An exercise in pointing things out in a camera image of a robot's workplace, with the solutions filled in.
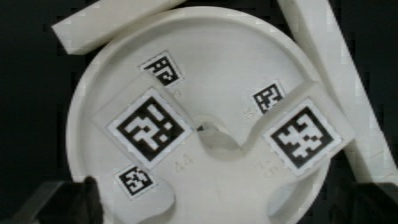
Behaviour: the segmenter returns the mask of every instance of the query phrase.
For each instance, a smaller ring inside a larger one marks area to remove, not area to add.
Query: white stick
[[[344,151],[358,182],[398,184],[396,165],[326,0],[278,0],[296,43],[321,74],[357,137]]]
[[[186,0],[99,0],[55,25],[67,54],[85,54],[143,17]]]

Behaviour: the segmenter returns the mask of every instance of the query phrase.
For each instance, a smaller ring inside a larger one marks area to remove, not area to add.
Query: black object
[[[101,224],[102,207],[94,178],[40,185],[14,217],[1,224]]]
[[[335,188],[330,224],[398,223],[398,187],[392,183],[353,183],[342,179]]]

